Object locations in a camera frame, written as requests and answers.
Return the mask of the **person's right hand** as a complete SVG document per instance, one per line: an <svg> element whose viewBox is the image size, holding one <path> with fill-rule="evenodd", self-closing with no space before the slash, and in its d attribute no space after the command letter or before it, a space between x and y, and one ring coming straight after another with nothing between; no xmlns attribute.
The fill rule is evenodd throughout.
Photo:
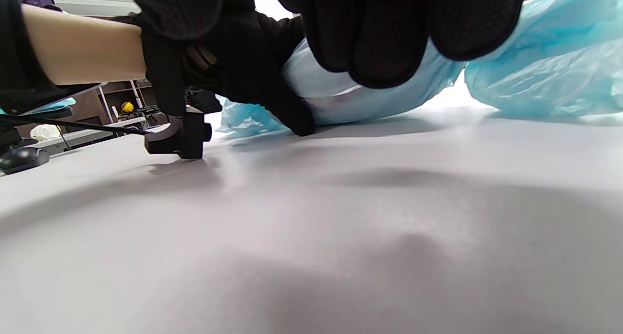
<svg viewBox="0 0 623 334"><path fill-rule="evenodd" d="M370 88L405 83L430 40L451 60L492 52L516 28L523 1L278 0L302 19L320 66Z"/></svg>

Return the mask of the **person's left hand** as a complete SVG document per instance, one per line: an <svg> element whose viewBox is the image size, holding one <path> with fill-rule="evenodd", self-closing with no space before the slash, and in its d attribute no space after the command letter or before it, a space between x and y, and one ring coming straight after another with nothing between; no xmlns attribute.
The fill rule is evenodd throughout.
<svg viewBox="0 0 623 334"><path fill-rule="evenodd" d="M312 111L282 73L304 38L302 19L272 19L254 0L135 1L140 13L111 21L141 28L146 77L162 112L181 116L184 92L196 86L262 106L298 136L315 132Z"/></svg>

